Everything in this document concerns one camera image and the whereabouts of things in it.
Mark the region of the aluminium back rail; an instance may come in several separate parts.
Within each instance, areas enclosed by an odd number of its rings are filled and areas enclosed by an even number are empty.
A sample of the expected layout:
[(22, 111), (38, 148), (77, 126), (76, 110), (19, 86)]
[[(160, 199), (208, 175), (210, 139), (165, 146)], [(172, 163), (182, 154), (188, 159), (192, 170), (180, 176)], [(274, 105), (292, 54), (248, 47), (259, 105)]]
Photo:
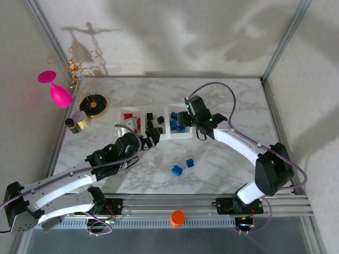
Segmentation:
[(132, 75), (132, 76), (95, 76), (93, 78), (198, 78), (198, 79), (261, 79), (262, 76), (240, 75)]

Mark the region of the pink wine glass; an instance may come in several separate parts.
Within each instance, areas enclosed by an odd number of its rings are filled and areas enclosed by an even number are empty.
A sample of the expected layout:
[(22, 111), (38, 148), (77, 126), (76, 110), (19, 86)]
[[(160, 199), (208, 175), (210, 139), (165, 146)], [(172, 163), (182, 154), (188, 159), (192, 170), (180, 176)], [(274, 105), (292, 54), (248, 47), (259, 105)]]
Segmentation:
[(74, 101), (73, 96), (65, 87), (54, 83), (56, 77), (57, 74), (55, 71), (46, 70), (38, 75), (37, 80), (41, 84), (51, 85), (50, 96), (58, 108), (67, 108), (72, 105)]

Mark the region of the aluminium side rail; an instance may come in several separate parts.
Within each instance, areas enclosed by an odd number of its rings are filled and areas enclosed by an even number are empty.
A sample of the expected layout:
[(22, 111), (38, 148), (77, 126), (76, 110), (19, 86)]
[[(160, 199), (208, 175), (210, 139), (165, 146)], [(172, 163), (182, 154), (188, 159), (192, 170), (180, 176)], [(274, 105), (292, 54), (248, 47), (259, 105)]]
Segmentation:
[(73, 106), (74, 106), (74, 101), (73, 101), (71, 106), (69, 106), (67, 108), (61, 108), (61, 109), (64, 109), (66, 111), (65, 111), (65, 114), (64, 114), (64, 116), (61, 120), (59, 134), (57, 136), (55, 147), (54, 147), (52, 157), (51, 157), (51, 160), (50, 160), (50, 163), (49, 163), (49, 166), (48, 166), (46, 178), (53, 176), (54, 173), (55, 173), (56, 165), (57, 165), (57, 162), (58, 162), (60, 151), (61, 151), (61, 148), (62, 148), (62, 145), (63, 145), (63, 142), (64, 142), (64, 138), (65, 138), (65, 135), (66, 135), (66, 131), (67, 131), (67, 127), (65, 125), (65, 120), (70, 117)]
[[(275, 135), (277, 139), (283, 143), (287, 149), (290, 159), (293, 161), (294, 157), (292, 155), (288, 140), (286, 137), (286, 132), (283, 127), (281, 117), (279, 115), (278, 107), (274, 100), (273, 92), (270, 87), (268, 80), (264, 81), (261, 79), (261, 84), (266, 99), (267, 106), (270, 110), (270, 116), (274, 125)], [(305, 235), (307, 246), (310, 254), (327, 254), (326, 248), (324, 246), (322, 237), (320, 235), (320, 230), (318, 228), (315, 216), (305, 215), (301, 217), (301, 224), (303, 227), (302, 232)]]

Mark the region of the aluminium frame post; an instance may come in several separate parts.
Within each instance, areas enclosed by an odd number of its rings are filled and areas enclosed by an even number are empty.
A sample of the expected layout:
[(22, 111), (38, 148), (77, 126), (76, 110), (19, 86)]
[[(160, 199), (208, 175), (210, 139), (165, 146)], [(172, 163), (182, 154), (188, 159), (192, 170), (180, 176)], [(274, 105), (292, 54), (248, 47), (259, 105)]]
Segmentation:
[(300, 25), (302, 19), (304, 18), (306, 12), (308, 11), (313, 0), (300, 0), (294, 14), (292, 15), (290, 21), (288, 22), (287, 27), (283, 31), (283, 35), (273, 51), (273, 55), (270, 58), (270, 61), (263, 71), (261, 76), (261, 84), (264, 86), (268, 82), (269, 77), (274, 72), (279, 60), (281, 59), (283, 53), (285, 52), (289, 42), (291, 41), (293, 35), (295, 34), (298, 26)]
[(60, 61), (57, 63), (48, 64), (48, 66), (55, 67), (56, 70), (60, 70), (59, 74), (64, 75), (66, 80), (68, 81), (68, 85), (72, 86), (72, 75), (69, 72), (65, 72), (66, 66), (65, 63), (67, 61), (67, 55), (65, 51), (62, 49), (58, 38), (56, 37), (48, 19), (42, 10), (38, 0), (24, 0), (29, 10), (33, 14), (36, 19), (40, 30), (45, 36), (48, 45), (52, 49), (52, 56), (56, 56), (56, 60)]

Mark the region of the aluminium front rail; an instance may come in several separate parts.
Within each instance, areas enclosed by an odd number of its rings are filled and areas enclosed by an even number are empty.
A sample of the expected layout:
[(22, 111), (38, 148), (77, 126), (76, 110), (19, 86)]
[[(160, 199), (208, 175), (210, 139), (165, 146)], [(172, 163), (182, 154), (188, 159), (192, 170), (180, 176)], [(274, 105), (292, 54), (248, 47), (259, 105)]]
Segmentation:
[[(119, 217), (165, 217), (175, 210), (187, 217), (217, 216), (213, 202), (217, 198), (231, 197), (229, 194), (106, 194), (105, 198), (123, 199), (123, 209)], [(284, 217), (313, 215), (306, 195), (277, 194), (261, 201), (263, 214), (258, 217)]]

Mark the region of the gold jar lilac lid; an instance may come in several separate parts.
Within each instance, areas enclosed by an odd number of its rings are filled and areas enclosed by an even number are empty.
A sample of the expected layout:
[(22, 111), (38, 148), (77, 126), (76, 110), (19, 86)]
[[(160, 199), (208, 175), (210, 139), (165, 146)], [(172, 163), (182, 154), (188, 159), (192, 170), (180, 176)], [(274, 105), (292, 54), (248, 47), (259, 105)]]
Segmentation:
[(90, 119), (87, 117), (84, 111), (76, 111), (72, 114), (71, 118), (78, 125), (78, 127), (83, 130), (88, 127), (90, 124)]

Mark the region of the gray block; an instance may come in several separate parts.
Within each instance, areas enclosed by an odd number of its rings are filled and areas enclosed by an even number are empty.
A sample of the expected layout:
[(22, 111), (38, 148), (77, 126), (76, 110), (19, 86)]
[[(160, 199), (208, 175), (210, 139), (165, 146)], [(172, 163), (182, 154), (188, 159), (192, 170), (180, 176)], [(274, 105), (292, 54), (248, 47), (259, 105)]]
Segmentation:
[(44, 221), (41, 225), (43, 232), (49, 232), (51, 229), (55, 228), (62, 222), (60, 217), (53, 217)]

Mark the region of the orange cylinder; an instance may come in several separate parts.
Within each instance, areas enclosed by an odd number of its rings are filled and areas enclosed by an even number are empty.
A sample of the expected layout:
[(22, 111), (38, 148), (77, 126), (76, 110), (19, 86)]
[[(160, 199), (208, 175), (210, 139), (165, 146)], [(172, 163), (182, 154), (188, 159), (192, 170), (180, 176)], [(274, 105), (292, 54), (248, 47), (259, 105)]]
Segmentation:
[(173, 227), (181, 227), (185, 222), (185, 214), (182, 211), (176, 210), (171, 215), (171, 225)]

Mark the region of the small black gold jar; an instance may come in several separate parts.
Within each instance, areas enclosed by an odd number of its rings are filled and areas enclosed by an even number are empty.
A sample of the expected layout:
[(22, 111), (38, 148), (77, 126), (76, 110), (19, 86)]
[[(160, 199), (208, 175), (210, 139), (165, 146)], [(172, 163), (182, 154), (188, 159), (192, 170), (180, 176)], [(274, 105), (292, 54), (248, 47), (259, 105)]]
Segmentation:
[(78, 125), (74, 122), (72, 118), (68, 118), (65, 120), (65, 125), (69, 128), (72, 134), (79, 134), (81, 132)]

